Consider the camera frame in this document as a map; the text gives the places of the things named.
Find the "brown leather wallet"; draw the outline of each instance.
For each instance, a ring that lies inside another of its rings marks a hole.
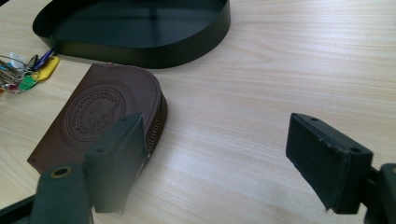
[[[167,104],[160,83],[149,71],[127,65],[95,63],[30,155],[28,162],[42,174],[75,161],[115,121],[143,114],[146,147],[151,154],[166,120]]]

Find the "zipper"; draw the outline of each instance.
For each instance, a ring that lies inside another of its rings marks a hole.
[[[162,126],[164,124],[163,119],[165,119],[164,116],[166,116],[165,108],[166,108],[166,100],[165,100],[165,97],[162,95],[161,102],[160,102],[160,108],[159,108],[158,114],[156,116],[157,118],[155,120],[154,127],[151,128],[152,134],[151,134],[151,137],[148,142],[148,153],[150,155],[154,151],[154,146],[158,143],[159,135],[161,134],[161,132],[163,130],[162,129]]]

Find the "bunch of keys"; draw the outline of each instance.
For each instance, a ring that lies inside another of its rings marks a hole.
[[[21,57],[15,55],[1,56],[12,61],[5,63],[0,60],[0,90],[22,93],[31,89],[36,83],[49,78],[60,61],[59,57],[52,55],[52,52],[52,49],[47,51],[40,59],[35,55],[29,63],[23,62]]]

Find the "zippered wallet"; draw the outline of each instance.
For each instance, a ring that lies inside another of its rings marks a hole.
[[[118,119],[143,114],[146,147],[152,154],[166,121],[167,103],[149,71],[94,63],[28,158],[42,174],[52,166],[82,163],[84,154]]]

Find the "embossed circular logo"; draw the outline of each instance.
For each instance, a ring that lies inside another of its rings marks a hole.
[[[63,114],[64,127],[58,127],[59,136],[70,149],[86,150],[115,121],[134,111],[134,95],[124,84],[95,84],[68,105]]]

